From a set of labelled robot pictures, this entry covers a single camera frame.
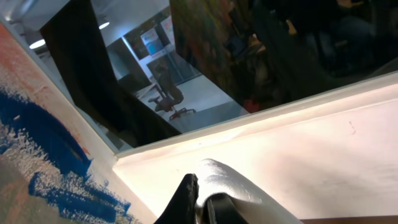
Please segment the white t-shirt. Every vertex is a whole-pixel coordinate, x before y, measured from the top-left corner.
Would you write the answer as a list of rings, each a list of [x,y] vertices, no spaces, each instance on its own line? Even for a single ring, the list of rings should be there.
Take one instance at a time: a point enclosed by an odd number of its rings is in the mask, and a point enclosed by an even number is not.
[[[198,198],[195,211],[203,223],[203,207],[208,197],[229,195],[240,215],[253,224],[302,224],[302,222],[258,186],[231,167],[213,159],[202,160],[195,171]]]

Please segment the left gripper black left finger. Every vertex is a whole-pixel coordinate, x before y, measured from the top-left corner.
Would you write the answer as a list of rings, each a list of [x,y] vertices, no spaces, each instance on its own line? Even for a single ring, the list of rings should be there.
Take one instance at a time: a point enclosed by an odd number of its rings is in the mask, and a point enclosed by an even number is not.
[[[194,224],[197,198],[198,178],[195,174],[186,174],[154,224]]]

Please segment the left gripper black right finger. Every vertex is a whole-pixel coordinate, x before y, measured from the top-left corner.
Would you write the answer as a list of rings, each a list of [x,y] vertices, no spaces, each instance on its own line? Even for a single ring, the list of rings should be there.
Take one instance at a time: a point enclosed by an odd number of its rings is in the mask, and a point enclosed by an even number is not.
[[[205,224],[248,224],[240,215],[229,195],[218,193],[208,197],[203,207]]]

